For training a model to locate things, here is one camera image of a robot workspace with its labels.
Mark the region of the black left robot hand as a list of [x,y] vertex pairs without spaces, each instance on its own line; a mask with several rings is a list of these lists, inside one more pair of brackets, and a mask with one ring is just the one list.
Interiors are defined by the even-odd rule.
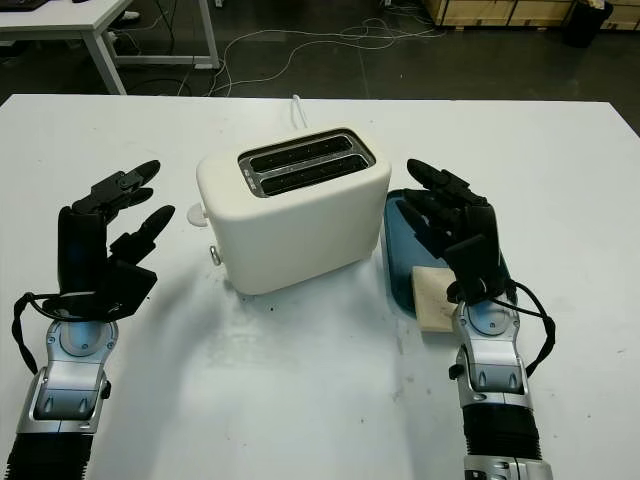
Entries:
[[137,266],[156,247],[175,207],[156,210],[133,233],[107,243],[107,227],[120,211],[151,198],[147,184],[161,163],[151,160],[125,172],[117,171],[90,187],[89,194],[63,207],[58,214],[57,277],[62,294],[98,290],[110,269],[119,262]]

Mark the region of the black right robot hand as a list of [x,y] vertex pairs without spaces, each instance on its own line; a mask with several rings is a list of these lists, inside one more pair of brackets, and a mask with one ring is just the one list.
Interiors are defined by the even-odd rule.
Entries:
[[507,289],[493,206],[446,169],[409,159],[407,171],[421,186],[405,189],[398,208],[416,240],[454,274],[447,300],[474,305]]

